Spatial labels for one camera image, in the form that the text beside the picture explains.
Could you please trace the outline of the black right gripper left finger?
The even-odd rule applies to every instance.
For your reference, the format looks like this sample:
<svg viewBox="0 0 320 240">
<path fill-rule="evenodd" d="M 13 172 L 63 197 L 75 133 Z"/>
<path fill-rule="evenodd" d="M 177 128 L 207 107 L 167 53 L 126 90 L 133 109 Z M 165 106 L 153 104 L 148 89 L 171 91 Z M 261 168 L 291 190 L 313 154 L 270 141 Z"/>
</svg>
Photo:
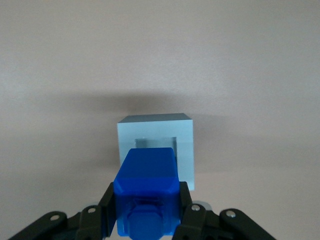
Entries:
<svg viewBox="0 0 320 240">
<path fill-rule="evenodd" d="M 114 185 L 110 183 L 101 200 L 74 216 L 51 211 L 13 235 L 11 240 L 104 240 L 116 223 Z"/>
</svg>

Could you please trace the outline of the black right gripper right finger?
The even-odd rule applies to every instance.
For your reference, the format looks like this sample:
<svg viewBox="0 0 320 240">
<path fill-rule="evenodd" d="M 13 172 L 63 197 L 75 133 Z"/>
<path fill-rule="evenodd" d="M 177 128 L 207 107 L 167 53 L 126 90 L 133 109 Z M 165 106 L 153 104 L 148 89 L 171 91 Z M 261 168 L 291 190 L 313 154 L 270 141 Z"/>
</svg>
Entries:
<svg viewBox="0 0 320 240">
<path fill-rule="evenodd" d="M 273 240 L 274 237 L 236 208 L 215 214 L 202 204 L 194 203 L 188 184 L 179 183 L 181 221 L 173 240 Z"/>
</svg>

